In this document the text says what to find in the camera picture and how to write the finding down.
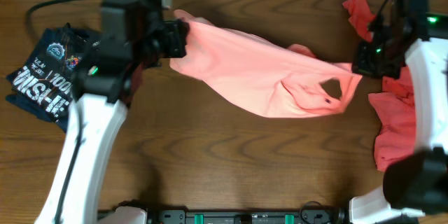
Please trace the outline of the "salmon pink printed t-shirt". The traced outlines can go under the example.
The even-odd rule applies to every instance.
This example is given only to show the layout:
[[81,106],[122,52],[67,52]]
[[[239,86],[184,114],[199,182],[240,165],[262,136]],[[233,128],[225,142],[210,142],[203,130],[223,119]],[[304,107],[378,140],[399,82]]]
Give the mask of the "salmon pink printed t-shirt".
[[171,59],[170,67],[258,116],[315,118],[343,113],[361,81],[350,63],[324,62],[303,45],[282,48],[184,10],[174,14],[189,24],[190,31],[185,57]]

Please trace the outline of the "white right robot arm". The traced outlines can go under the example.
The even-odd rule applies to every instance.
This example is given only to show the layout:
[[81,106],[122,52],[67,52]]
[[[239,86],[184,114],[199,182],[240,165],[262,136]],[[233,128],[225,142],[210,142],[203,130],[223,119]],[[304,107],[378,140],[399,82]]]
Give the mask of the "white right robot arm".
[[416,105],[414,153],[392,164],[381,187],[349,203],[350,223],[394,223],[447,212],[447,17],[398,16],[367,58],[406,63]]

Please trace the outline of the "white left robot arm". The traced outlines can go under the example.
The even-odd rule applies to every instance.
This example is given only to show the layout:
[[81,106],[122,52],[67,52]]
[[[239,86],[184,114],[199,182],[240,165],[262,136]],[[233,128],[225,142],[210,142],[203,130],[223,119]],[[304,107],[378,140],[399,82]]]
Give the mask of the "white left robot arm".
[[88,43],[71,77],[72,102],[63,149],[37,223],[96,223],[112,147],[142,72],[163,57],[186,55],[187,23],[154,22],[140,36],[103,33]]

